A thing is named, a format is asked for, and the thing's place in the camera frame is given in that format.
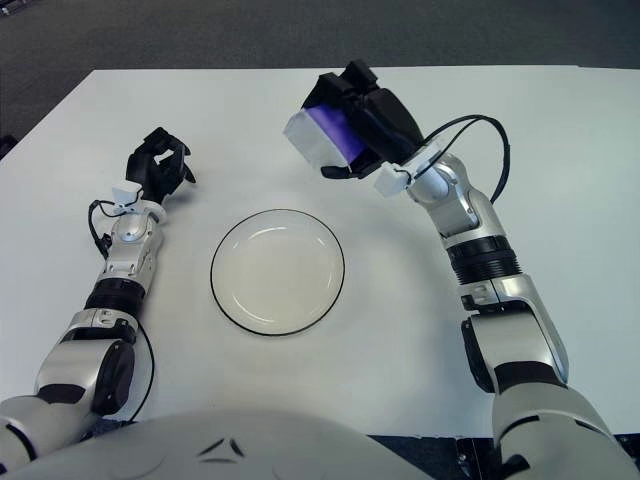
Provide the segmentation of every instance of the floor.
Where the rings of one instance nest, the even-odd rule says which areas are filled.
[[[640,68],[637,0],[33,0],[0,18],[0,135],[91,70],[578,64]]]

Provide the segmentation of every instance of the robotic hand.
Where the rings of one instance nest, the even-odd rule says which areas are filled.
[[[321,75],[285,135],[326,178],[378,171],[384,196],[406,190],[435,224],[459,280],[471,373],[495,393],[493,430],[498,478],[637,478],[632,461],[589,402],[567,386],[569,362],[531,278],[522,273],[493,201],[509,174],[500,123],[483,115],[449,122],[426,138],[398,98],[380,88],[362,62]],[[504,168],[491,201],[473,188],[464,165],[447,153],[472,123],[485,120],[504,144]],[[469,121],[444,148],[436,136]]]
[[[173,153],[156,163],[154,157],[168,150]],[[140,313],[163,240],[161,204],[184,179],[195,182],[184,163],[189,153],[180,140],[156,129],[129,157],[127,181],[113,188],[114,201],[96,200],[89,207],[104,268],[84,309],[42,364],[35,395],[0,404],[0,474],[77,442],[100,417],[127,402],[133,344],[138,330],[146,337]],[[113,213],[103,204],[112,205]],[[96,207],[117,217],[102,238],[93,227]]]

